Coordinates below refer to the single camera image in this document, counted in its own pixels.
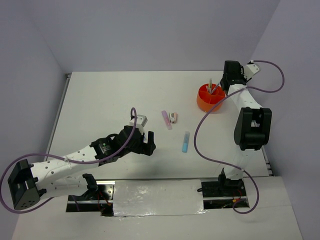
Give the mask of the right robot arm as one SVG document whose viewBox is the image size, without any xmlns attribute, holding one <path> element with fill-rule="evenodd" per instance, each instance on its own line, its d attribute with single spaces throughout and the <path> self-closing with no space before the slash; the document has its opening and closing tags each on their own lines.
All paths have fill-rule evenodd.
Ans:
<svg viewBox="0 0 320 240">
<path fill-rule="evenodd" d="M 237 146 L 231 163 L 223 168 L 217 184 L 218 192 L 230 195 L 244 176 L 244 170 L 257 152 L 269 141 L 272 111 L 262 107 L 246 89 L 247 83 L 260 72 L 258 64 L 250 61 L 242 66 L 238 61 L 226 60 L 220 85 L 239 110 L 233 139 Z"/>
</svg>

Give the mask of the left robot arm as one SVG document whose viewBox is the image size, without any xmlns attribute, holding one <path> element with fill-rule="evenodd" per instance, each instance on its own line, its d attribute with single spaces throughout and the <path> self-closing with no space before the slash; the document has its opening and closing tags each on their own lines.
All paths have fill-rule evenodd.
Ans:
<svg viewBox="0 0 320 240">
<path fill-rule="evenodd" d="M 90 169 L 114 163 L 129 153 L 151 156 L 156 149 L 154 132 L 142 133 L 126 125 L 118 133 L 99 138 L 63 159 L 29 163 L 18 161 L 8 177 L 13 208 L 24 211 L 40 200 L 65 195 L 86 200 L 102 192 Z"/>
</svg>

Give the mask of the light blue highlighter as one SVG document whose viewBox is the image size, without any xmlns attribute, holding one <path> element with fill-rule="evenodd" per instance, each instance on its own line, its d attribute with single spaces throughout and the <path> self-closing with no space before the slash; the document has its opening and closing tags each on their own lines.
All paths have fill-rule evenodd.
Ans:
<svg viewBox="0 0 320 240">
<path fill-rule="evenodd" d="M 188 147 L 189 147 L 189 140 L 190 140 L 190 132 L 185 131 L 184 137 L 183 137 L 183 143 L 182 143 L 182 152 L 187 153 Z"/>
</svg>

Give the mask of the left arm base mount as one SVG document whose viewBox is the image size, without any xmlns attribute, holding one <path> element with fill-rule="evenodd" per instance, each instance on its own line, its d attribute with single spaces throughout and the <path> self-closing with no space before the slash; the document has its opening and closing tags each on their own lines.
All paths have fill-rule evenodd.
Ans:
<svg viewBox="0 0 320 240">
<path fill-rule="evenodd" d="M 67 198 L 67 213 L 99 213 L 103 217 L 113 217 L 113 201 L 115 184 L 98 183 L 89 173 L 82 175 L 85 179 L 86 191 L 81 195 L 69 195 Z"/>
</svg>

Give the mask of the yellow gel pen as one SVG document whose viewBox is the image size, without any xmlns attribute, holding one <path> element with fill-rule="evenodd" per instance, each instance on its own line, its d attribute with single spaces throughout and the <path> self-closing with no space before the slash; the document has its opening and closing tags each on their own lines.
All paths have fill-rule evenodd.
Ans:
<svg viewBox="0 0 320 240">
<path fill-rule="evenodd" d="M 211 89 L 212 89 L 212 79 L 211 78 L 208 81 L 208 87 L 211 87 Z"/>
</svg>

